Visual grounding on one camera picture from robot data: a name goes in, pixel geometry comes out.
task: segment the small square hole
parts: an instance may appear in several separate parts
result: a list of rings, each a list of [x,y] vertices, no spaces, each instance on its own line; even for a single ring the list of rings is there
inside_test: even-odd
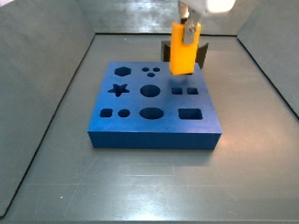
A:
[[[172,88],[172,94],[173,95],[181,95],[183,94],[183,89],[180,87],[173,87]]]
[[[196,87],[188,87],[187,88],[187,94],[188,95],[197,95],[199,94],[199,90]]]
[[[100,117],[110,117],[112,116],[112,112],[113,112],[113,110],[110,108],[102,108],[100,110],[98,116]]]

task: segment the gray metal wall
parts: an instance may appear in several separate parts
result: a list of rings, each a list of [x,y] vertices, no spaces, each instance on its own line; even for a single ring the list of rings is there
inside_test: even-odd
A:
[[[201,34],[237,35],[261,0],[237,0],[224,16],[201,19]],[[179,20],[177,0],[78,0],[97,33],[171,33]]]
[[[16,0],[0,8],[0,216],[93,34],[74,0]]]
[[[264,0],[237,38],[299,116],[297,9],[297,0]]]

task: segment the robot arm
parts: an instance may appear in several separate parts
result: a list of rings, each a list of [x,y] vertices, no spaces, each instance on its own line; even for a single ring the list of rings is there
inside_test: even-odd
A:
[[[193,63],[199,45],[201,15],[224,13],[231,10],[236,0],[179,0],[179,12],[183,24],[172,24],[172,74],[193,72]]]

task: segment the white robot part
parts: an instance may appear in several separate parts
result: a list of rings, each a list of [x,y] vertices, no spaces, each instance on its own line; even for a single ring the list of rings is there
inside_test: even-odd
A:
[[[224,13],[233,7],[236,0],[180,0],[197,13]]]
[[[228,12],[236,0],[179,0],[179,12],[184,22],[183,43],[193,43],[193,33],[201,16]]]

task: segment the hexagonal hole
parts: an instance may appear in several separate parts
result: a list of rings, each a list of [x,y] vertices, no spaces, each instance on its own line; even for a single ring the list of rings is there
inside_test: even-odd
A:
[[[120,68],[116,69],[114,71],[114,75],[120,76],[120,77],[124,77],[126,75],[130,74],[130,68],[125,67],[125,66],[121,66]]]

